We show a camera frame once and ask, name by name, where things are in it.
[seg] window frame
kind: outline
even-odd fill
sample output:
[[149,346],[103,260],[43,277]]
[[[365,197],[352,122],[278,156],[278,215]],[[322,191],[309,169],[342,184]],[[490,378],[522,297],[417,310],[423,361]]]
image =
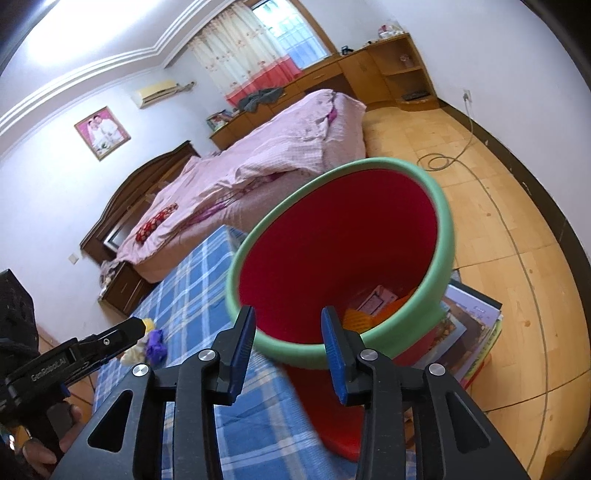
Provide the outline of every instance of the window frame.
[[[248,8],[254,9],[254,8],[264,4],[267,1],[268,0],[244,0],[244,4]],[[308,25],[311,26],[311,28],[314,31],[314,33],[316,34],[316,36],[324,44],[324,46],[326,47],[326,50],[329,53],[328,58],[330,58],[332,55],[338,55],[339,51],[336,49],[335,44],[330,41],[329,36],[322,29],[322,27],[318,24],[316,19],[314,17],[312,17],[310,12],[308,12],[308,9],[306,7],[304,7],[304,5],[302,5],[300,0],[287,0],[287,1],[289,3],[291,3],[294,6],[294,8],[300,13],[300,15],[304,18],[304,20],[306,20],[308,22]]]

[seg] human hand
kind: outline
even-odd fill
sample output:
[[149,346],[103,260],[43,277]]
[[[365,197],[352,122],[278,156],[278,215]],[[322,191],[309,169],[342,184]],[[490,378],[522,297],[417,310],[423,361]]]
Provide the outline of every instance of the human hand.
[[[74,440],[76,440],[76,437],[78,437],[85,425],[84,422],[82,422],[82,410],[76,405],[71,406],[70,415],[72,416],[74,426],[68,430],[60,440],[60,449],[64,453],[70,449],[72,443],[74,443]],[[31,465],[39,475],[43,478],[50,477],[51,472],[47,466],[55,465],[57,463],[57,458],[49,448],[46,448],[37,439],[30,439],[22,446],[22,454],[29,465]]]

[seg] wooden headboard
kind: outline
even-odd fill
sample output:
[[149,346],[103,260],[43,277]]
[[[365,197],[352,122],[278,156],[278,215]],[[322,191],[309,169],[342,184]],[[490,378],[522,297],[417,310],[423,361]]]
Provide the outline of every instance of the wooden headboard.
[[80,243],[99,265],[115,258],[117,247],[148,210],[156,193],[174,180],[197,152],[187,140],[133,172],[107,203],[100,219]]

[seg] pink blanket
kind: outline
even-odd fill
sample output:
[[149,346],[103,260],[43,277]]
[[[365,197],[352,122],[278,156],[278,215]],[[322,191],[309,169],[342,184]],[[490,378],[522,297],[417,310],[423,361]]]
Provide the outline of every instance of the pink blanket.
[[[133,264],[145,261],[200,212],[243,191],[257,179],[295,170],[312,176],[327,171],[323,162],[323,141],[329,128],[334,96],[332,90],[311,93],[220,155],[191,158],[179,177],[159,192],[150,209],[124,240],[117,260]],[[137,243],[137,230],[172,203],[177,203],[178,209],[143,245]]]

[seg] curtain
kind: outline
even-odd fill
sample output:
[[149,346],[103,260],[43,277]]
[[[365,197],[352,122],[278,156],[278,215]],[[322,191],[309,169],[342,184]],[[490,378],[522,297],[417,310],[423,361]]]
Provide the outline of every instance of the curtain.
[[189,42],[234,106],[249,93],[284,86],[301,74],[284,48],[250,8],[236,2]]

